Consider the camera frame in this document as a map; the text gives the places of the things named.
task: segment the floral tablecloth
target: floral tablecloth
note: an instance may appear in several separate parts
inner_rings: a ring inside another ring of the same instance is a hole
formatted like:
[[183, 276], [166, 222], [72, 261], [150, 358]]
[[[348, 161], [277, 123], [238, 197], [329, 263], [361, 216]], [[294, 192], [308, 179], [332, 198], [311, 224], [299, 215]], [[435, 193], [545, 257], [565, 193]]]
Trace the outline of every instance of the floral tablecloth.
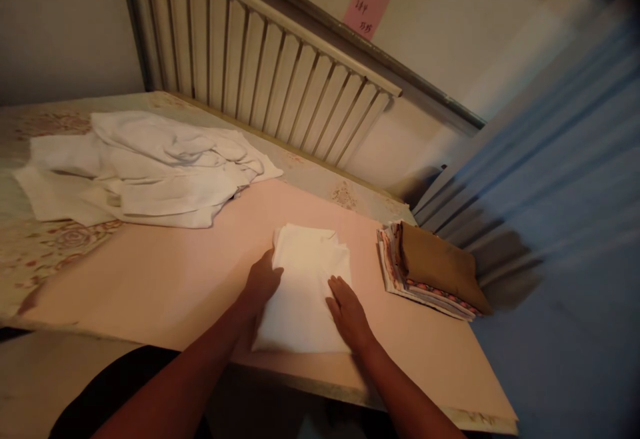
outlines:
[[[164, 92], [79, 99], [0, 109], [0, 320], [18, 312], [48, 276], [87, 254], [118, 230], [114, 220], [84, 227], [73, 221], [39, 222], [11, 170], [29, 160], [29, 138], [91, 130], [94, 112], [145, 110], [199, 126], [236, 129], [203, 109]], [[290, 151], [242, 131], [284, 170], [279, 179], [381, 222], [414, 223], [406, 205], [354, 183]]]

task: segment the white radiator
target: white radiator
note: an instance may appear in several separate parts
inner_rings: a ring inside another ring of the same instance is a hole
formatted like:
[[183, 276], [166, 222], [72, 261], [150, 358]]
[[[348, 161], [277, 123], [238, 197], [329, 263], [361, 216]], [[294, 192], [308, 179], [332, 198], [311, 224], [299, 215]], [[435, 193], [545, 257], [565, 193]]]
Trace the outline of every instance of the white radiator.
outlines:
[[261, 0], [135, 0], [156, 89], [344, 168], [400, 89]]

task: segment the stack of folded cloth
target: stack of folded cloth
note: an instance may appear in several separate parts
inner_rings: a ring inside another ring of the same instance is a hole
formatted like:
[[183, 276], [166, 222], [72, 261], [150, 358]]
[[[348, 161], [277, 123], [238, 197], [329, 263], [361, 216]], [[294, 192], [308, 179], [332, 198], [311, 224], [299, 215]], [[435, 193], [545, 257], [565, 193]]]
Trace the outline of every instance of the stack of folded cloth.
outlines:
[[403, 221], [378, 230], [378, 247], [387, 292], [469, 322], [493, 314], [472, 254]]

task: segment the hand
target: hand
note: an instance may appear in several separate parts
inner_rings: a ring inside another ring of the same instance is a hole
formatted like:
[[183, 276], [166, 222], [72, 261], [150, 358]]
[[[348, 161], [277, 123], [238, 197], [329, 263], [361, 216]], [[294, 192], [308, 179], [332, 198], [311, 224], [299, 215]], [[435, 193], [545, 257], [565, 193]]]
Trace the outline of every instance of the hand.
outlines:
[[347, 346], [361, 356], [369, 346], [377, 343], [367, 322], [365, 310], [362, 309], [358, 296], [340, 276], [331, 276], [329, 287], [335, 297], [327, 298], [333, 322]]
[[262, 309], [280, 285], [283, 268], [271, 268], [273, 249], [269, 249], [260, 260], [251, 266], [247, 284], [239, 300], [245, 301], [255, 312]]

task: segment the pink sticky note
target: pink sticky note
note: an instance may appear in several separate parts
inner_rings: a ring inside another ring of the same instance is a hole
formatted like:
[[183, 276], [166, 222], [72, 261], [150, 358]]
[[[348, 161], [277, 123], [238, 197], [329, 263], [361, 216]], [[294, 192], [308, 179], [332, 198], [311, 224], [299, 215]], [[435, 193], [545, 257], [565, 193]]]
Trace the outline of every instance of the pink sticky note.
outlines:
[[389, 0], [351, 0], [343, 22], [360, 36], [371, 40], [388, 4]]

